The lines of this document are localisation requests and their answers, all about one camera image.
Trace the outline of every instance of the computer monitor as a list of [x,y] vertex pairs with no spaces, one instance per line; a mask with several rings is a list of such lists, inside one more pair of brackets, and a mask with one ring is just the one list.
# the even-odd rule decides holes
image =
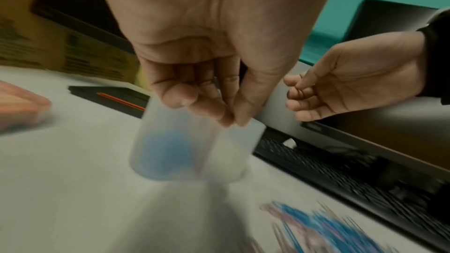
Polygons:
[[[423,27],[436,9],[364,0],[345,41]],[[395,106],[351,112],[304,127],[435,178],[450,181],[450,106],[414,98]]]

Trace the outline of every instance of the cardboard box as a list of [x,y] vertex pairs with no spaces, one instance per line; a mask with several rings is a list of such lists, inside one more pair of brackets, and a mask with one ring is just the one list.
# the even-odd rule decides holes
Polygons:
[[0,0],[0,65],[134,82],[137,57],[30,11],[33,0]]

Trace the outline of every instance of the black keyboard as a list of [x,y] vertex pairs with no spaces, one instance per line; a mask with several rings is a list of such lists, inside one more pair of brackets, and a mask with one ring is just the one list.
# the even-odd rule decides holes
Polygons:
[[394,195],[325,163],[324,153],[290,149],[261,139],[254,155],[362,211],[436,252],[450,253],[450,225],[402,203]]

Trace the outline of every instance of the desk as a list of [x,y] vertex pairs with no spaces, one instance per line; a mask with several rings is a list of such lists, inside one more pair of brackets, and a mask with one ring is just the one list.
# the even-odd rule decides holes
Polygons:
[[[0,136],[2,253],[165,253],[167,246],[195,252],[199,244],[219,244],[229,253],[227,245],[246,236],[260,245],[247,246],[246,253],[275,253],[274,229],[282,223],[261,210],[271,201],[308,215],[326,205],[328,217],[357,224],[381,246],[428,252],[255,157],[245,178],[227,187],[138,176],[128,154],[140,120],[67,90],[100,84],[142,91],[131,84],[12,67],[0,67],[0,80],[53,102],[46,124]],[[308,252],[306,239],[295,235]]]

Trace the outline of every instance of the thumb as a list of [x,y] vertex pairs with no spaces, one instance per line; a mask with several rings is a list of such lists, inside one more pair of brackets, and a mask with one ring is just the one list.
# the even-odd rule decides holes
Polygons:
[[259,112],[283,75],[250,68],[247,70],[233,104],[238,126],[244,127]]
[[317,62],[314,64],[295,85],[298,90],[304,90],[312,87],[319,79],[329,74],[336,68],[339,56],[342,52],[342,46],[337,44],[331,47]]

